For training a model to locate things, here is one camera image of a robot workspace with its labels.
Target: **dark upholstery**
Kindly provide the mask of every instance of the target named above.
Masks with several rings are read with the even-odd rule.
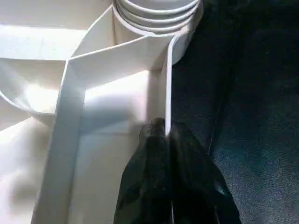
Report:
[[[299,7],[290,2],[210,8],[174,66],[173,119],[210,153],[244,224],[299,223]]]

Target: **white cup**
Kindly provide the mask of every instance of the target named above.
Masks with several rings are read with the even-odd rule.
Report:
[[[145,17],[145,18],[148,18],[148,17],[152,18],[155,15],[166,16],[166,15],[174,15],[174,14],[187,12],[188,10],[190,10],[190,8],[194,7],[196,4],[198,4],[200,2],[200,0],[193,0],[192,2],[188,1],[188,4],[183,5],[183,6],[180,6],[181,4],[177,4],[176,6],[175,6],[175,4],[172,4],[172,6],[171,7],[169,6],[167,9],[160,9],[160,8],[154,7],[154,4],[151,8],[145,8],[145,7],[136,5],[129,0],[117,0],[117,1],[120,2],[124,6],[124,8],[126,8],[131,13],[134,13],[138,16]]]
[[[189,11],[181,13],[181,14],[175,14],[174,16],[154,16],[153,18],[145,18],[138,15],[135,15],[128,11],[126,8],[124,8],[121,4],[117,3],[118,10],[121,10],[123,15],[130,21],[135,22],[139,25],[146,26],[146,27],[163,27],[163,26],[173,26],[175,24],[179,24],[183,22],[184,20],[188,19],[190,16],[193,16],[193,14],[196,12],[198,8],[198,4],[195,5],[193,8],[191,8]]]
[[[123,0],[126,4],[135,7],[143,8],[145,10],[175,10],[178,8],[191,8],[196,3],[197,0]]]

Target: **white plastic surface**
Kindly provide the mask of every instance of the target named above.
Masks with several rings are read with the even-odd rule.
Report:
[[[6,113],[0,131],[0,223],[29,224],[43,180],[50,131],[34,118]]]
[[[51,125],[64,61],[0,59],[0,96],[15,108]]]
[[[115,17],[110,6],[88,29],[86,36],[73,56],[109,48],[134,40],[141,35],[123,26]]]
[[[33,224],[113,223],[141,125],[162,117],[170,130],[172,52],[186,49],[188,35],[142,37],[70,60]]]

